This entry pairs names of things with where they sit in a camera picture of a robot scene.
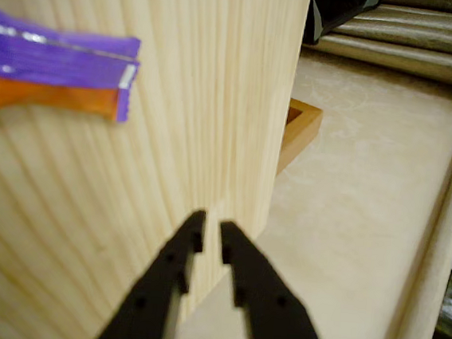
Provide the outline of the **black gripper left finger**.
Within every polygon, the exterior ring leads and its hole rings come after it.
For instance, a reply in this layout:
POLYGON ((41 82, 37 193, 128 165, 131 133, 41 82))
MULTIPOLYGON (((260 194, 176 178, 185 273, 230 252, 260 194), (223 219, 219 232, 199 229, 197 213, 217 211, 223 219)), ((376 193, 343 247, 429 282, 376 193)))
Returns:
POLYGON ((195 255, 203 252, 206 212, 193 212, 159 250, 97 339, 175 339, 195 255))

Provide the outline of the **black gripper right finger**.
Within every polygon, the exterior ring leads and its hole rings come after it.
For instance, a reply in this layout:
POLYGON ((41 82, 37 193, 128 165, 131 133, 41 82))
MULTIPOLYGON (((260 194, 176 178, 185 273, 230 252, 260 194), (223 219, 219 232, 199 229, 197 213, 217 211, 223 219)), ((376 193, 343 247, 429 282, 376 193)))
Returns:
POLYGON ((238 225, 221 222, 220 231, 222 262, 231 268, 246 339, 319 339, 306 308, 238 225))

